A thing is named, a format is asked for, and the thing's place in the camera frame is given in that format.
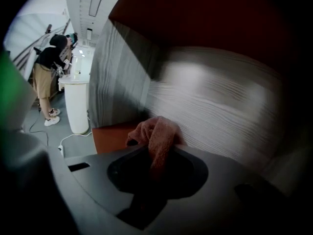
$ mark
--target ceiling light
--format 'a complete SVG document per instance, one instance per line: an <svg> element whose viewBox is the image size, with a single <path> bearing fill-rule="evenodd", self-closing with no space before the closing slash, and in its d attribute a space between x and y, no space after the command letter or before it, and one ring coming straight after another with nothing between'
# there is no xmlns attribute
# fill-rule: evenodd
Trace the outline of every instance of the ceiling light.
<svg viewBox="0 0 313 235"><path fill-rule="evenodd" d="M87 29L87 40L91 40L92 29Z"/></svg>

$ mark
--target person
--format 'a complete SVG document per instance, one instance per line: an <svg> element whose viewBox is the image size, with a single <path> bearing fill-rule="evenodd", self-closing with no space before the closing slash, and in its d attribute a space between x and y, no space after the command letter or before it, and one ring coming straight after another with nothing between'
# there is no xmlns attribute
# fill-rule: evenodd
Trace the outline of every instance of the person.
<svg viewBox="0 0 313 235"><path fill-rule="evenodd" d="M34 90L39 98L47 127L60 121L60 117L58 117L60 110L52 108L49 101L52 69L57 69L54 62L62 68L65 67L66 64L60 59L60 53L66 46L71 46L72 40L64 35L55 35L49 43L53 47L45 48L39 54L33 67Z"/></svg>
<svg viewBox="0 0 313 235"><path fill-rule="evenodd" d="M76 43L77 43L77 41L78 41L77 32L68 34L68 35L67 35L67 38L71 38L71 39L72 39L72 44L71 44L71 46L70 46L71 50L75 49Z"/></svg>

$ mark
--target electrical cord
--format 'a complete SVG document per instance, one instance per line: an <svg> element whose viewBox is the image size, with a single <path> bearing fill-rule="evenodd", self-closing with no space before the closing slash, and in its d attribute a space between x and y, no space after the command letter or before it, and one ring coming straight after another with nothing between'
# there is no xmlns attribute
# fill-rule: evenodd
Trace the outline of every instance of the electrical cord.
<svg viewBox="0 0 313 235"><path fill-rule="evenodd" d="M47 136L47 146L49 146L49 136L48 136L48 133L46 131L31 131L31 128L33 128L33 126L35 125L35 123L38 121L39 119L39 116L40 116L40 110L38 111L38 116L35 120L35 122L31 125L31 127L29 128L29 133L39 133L39 132L44 132L45 135Z"/></svg>
<svg viewBox="0 0 313 235"><path fill-rule="evenodd" d="M83 136L83 137L88 137L91 133L92 133L92 132L88 133L87 135L82 135L82 134L72 134L72 135L69 135L68 137L63 138L63 139L61 140L61 142L60 142L60 146L62 145L62 142L63 142L65 139L68 139L68 138L70 138L70 137L72 137L72 136Z"/></svg>

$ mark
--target gray surface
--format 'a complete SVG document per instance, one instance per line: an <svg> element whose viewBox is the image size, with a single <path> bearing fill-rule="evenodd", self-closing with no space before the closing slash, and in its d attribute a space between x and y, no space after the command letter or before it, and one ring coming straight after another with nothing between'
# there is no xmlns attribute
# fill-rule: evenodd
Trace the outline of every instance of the gray surface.
<svg viewBox="0 0 313 235"><path fill-rule="evenodd" d="M44 159L48 154L48 159L51 165L53 177L47 177L45 187L47 185L55 185L64 200L76 227L82 235L137 235L147 234L130 225L120 221L118 218L109 214L100 205L98 205L79 185L67 167L64 158L57 148L49 147L47 149L38 139L31 135L23 133L10 133L5 139L4 145L8 152L5 157L5 164L11 171L18 172L20 168L28 165L36 164L40 159ZM47 173L46 168L41 168L43 173Z"/></svg>
<svg viewBox="0 0 313 235"><path fill-rule="evenodd" d="M0 79L0 128L20 130L36 94L6 54L1 56L1 61L3 65Z"/></svg>
<svg viewBox="0 0 313 235"><path fill-rule="evenodd" d="M49 146L51 147L58 147L60 145L60 141L73 134L70 126L69 121L67 118L67 111L66 111L66 105L65 105L65 97L64 94L58 94L54 97L54 99L51 102L51 106L58 108L61 110L60 122L45 127L44 122L45 118L42 112L40 112L40 116L38 118L38 121L33 126L31 131L46 131L49 136ZM25 121L24 121L24 130L26 133L29 132L30 126L35 122L35 120L38 117L38 108L32 107L31 110L28 112ZM34 133L32 134L40 139L45 145L46 145L46 135L45 133ZM73 136L70 137L62 142L62 145L64 147L64 155L66 158L68 157L75 157L75 156L86 156L91 154L96 154L96 148L94 146L92 134L90 134L88 137L81 137L81 136Z"/></svg>
<svg viewBox="0 0 313 235"><path fill-rule="evenodd" d="M48 152L59 191L82 234L144 234L98 205L75 180L57 149L50 148Z"/></svg>
<svg viewBox="0 0 313 235"><path fill-rule="evenodd" d="M92 128L134 120L144 111L158 47L108 20L94 53L89 84Z"/></svg>
<svg viewBox="0 0 313 235"><path fill-rule="evenodd" d="M312 138L310 123L299 121L284 137L282 145L262 172L262 176L286 196L297 189L303 174L311 167Z"/></svg>
<svg viewBox="0 0 313 235"><path fill-rule="evenodd" d="M202 159L208 167L209 176L193 196L168 200L161 213L145 229L152 234L202 234L227 219L235 220L243 206L234 187L248 183L258 190L265 182L232 159L183 145L177 147ZM136 146L111 153L66 159L68 165L83 162L90 165L73 172L73 176L96 203L114 215L130 206L133 194L117 190L108 179L107 168L111 162L134 148Z"/></svg>
<svg viewBox="0 0 313 235"><path fill-rule="evenodd" d="M133 152L142 145L131 146L127 150L101 153L86 157L66 159L67 165L87 163L90 167L74 171L72 174L89 195L113 215L119 214L128 207L133 199L133 194L119 191L109 180L107 169L113 161Z"/></svg>

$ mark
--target white ceiling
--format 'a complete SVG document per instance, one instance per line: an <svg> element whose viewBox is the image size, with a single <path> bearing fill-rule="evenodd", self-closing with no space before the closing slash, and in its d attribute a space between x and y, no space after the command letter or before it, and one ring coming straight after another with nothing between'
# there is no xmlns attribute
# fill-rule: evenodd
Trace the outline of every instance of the white ceiling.
<svg viewBox="0 0 313 235"><path fill-rule="evenodd" d="M41 13L62 14L66 6L66 0L28 0L17 16Z"/></svg>
<svg viewBox="0 0 313 235"><path fill-rule="evenodd" d="M97 41L108 16L118 0L101 0L95 17L89 16L91 0L67 0L67 8L74 31L80 40L87 38L87 28L92 29L92 42Z"/></svg>

